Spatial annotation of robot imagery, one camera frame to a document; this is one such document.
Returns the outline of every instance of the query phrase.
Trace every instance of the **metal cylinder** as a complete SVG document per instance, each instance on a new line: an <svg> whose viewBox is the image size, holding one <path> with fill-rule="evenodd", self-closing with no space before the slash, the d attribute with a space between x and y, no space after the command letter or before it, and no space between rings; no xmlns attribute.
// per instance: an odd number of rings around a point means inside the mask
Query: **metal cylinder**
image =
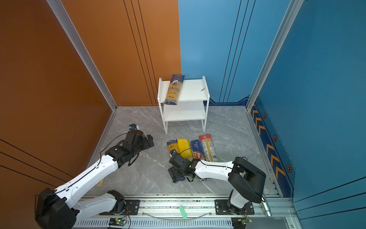
<svg viewBox="0 0 366 229"><path fill-rule="evenodd" d="M261 205L262 205L263 211L266 213L266 216L268 216L268 217L272 216L271 209L269 208L268 202L267 202L266 198L264 197L264 195L262 198L263 199L262 199Z"/></svg>

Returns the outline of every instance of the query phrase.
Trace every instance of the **gray marble tile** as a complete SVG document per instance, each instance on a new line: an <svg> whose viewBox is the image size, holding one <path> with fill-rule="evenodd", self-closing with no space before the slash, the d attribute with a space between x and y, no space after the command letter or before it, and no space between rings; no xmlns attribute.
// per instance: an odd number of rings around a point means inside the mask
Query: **gray marble tile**
<svg viewBox="0 0 366 229"><path fill-rule="evenodd" d="M201 121L169 122L168 134L164 132L159 107L118 107L112 126L103 143L104 148L113 138L128 130L128 125L138 124L140 129L154 138L155 146L140 153L133 165L126 164L108 175L102 187L93 187L88 194L104 194L115 189L122 194L229 194L233 187L227 181L195 179L173 184L168 173L169 152L167 141L176 138L198 139L199 135L211 134L220 162L245 156L248 161L268 174L257 143L253 137L249 120L242 106L211 106L207 118L206 132ZM265 194L277 194L273 182L268 178Z"/></svg>

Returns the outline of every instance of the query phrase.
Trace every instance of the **shelf leg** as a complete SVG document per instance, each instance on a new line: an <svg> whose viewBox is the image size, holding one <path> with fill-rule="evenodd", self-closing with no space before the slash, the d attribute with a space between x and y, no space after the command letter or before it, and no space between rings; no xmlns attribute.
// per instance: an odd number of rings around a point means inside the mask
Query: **shelf leg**
<svg viewBox="0 0 366 229"><path fill-rule="evenodd" d="M208 97L207 104L206 104L205 124L203 124L203 120L202 120L203 132L206 132L207 113L208 113L208 104L209 103L210 103L210 97Z"/></svg>
<svg viewBox="0 0 366 229"><path fill-rule="evenodd" d="M164 126L164 130L165 130L165 134L168 134L168 122L167 122L167 126L165 126L164 114L163 114L163 110L161 108L161 103L160 103L160 101L158 101L158 103L159 103L161 119L163 120L163 126Z"/></svg>

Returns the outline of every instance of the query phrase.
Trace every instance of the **spaghetti package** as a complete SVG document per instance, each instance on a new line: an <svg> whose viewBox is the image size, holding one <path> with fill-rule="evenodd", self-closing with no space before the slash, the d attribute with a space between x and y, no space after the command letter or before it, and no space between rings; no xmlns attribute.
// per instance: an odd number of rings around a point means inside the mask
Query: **spaghetti package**
<svg viewBox="0 0 366 229"><path fill-rule="evenodd" d="M193 151L193 158L196 159L205 159L205 153L203 152L201 140L193 140L191 141L192 151Z"/></svg>
<svg viewBox="0 0 366 229"><path fill-rule="evenodd" d="M193 153L191 149L191 145L189 144L189 140L186 138L178 138L178 148L180 155L188 160L192 161Z"/></svg>
<svg viewBox="0 0 366 229"><path fill-rule="evenodd" d="M172 151L174 149L177 151L177 153L179 153L178 141L176 139L168 141L167 145L168 145L169 155L170 155L170 151Z"/></svg>
<svg viewBox="0 0 366 229"><path fill-rule="evenodd" d="M212 138L210 134L199 136L202 143L202 148L207 161L218 162L215 149L213 148Z"/></svg>
<svg viewBox="0 0 366 229"><path fill-rule="evenodd" d="M165 98L164 104L166 105L177 105L178 96L180 90L182 89L184 80L184 75L176 75L172 76L172 79L169 84L167 97Z"/></svg>

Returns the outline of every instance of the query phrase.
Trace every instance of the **blue wall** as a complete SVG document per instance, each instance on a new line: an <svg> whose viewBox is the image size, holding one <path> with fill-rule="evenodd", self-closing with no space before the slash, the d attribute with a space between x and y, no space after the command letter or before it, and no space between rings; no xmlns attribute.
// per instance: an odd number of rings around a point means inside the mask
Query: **blue wall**
<svg viewBox="0 0 366 229"><path fill-rule="evenodd" d="M259 94L296 171L305 229L365 213L365 12L366 1L304 1Z"/></svg>
<svg viewBox="0 0 366 229"><path fill-rule="evenodd" d="M254 86L290 0L179 0L182 73L206 76L216 103Z"/></svg>

